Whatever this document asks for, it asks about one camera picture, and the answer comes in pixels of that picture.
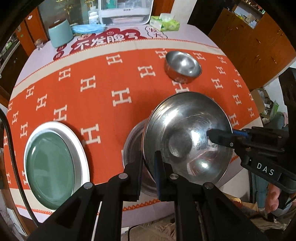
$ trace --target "oval green plate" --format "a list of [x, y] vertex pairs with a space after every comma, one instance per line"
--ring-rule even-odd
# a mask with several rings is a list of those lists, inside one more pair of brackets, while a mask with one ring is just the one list
[[56, 210], [73, 193], [74, 166], [70, 151], [54, 132], [38, 135], [26, 156], [26, 175], [37, 200]]

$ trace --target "tissue box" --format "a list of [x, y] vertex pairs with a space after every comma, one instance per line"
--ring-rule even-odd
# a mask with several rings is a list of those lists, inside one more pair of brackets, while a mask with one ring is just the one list
[[174, 19], [163, 21], [159, 16], [151, 16], [149, 24], [159, 31], [178, 31], [180, 23]]

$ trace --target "teal canister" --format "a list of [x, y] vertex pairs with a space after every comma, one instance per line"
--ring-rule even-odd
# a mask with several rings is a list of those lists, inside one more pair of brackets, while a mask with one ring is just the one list
[[49, 26], [48, 33], [54, 48], [63, 46], [73, 39], [72, 29], [65, 18], [59, 19]]

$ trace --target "screw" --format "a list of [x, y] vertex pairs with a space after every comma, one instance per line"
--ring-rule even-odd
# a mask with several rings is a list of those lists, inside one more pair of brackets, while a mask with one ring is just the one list
[[90, 183], [90, 182], [88, 182], [88, 183], [85, 183], [85, 184], [83, 185], [83, 187], [84, 187], [85, 189], [91, 189], [91, 188], [92, 188], [92, 186], [93, 186], [93, 184], [92, 184], [92, 183]]
[[212, 189], [214, 187], [214, 184], [212, 183], [205, 183], [205, 188], [206, 189]]
[[172, 174], [170, 175], [170, 179], [173, 179], [173, 180], [176, 180], [178, 177], [179, 177], [179, 175], [176, 174], [176, 173], [172, 173]]
[[127, 175], [126, 173], [123, 172], [123, 173], [119, 174], [118, 177], [119, 177], [120, 179], [126, 179], [126, 178], [128, 177], [128, 175]]

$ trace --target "orange table runner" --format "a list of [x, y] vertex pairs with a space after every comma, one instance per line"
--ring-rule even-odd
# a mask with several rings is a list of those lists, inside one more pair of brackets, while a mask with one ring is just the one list
[[[190, 84], [172, 81], [164, 72], [165, 54], [181, 50], [194, 56], [202, 74]], [[149, 117], [165, 98], [196, 91], [213, 98], [233, 128], [259, 117], [252, 96], [230, 60], [214, 47], [177, 40], [137, 40], [87, 49], [62, 57], [18, 84], [7, 118], [24, 189], [23, 156], [33, 130], [47, 121], [70, 127], [84, 146], [91, 181], [107, 182], [123, 171], [122, 149], [132, 128]], [[4, 134], [5, 169], [17, 188]], [[17, 205], [22, 205], [14, 198]], [[48, 211], [36, 200], [32, 208]]]

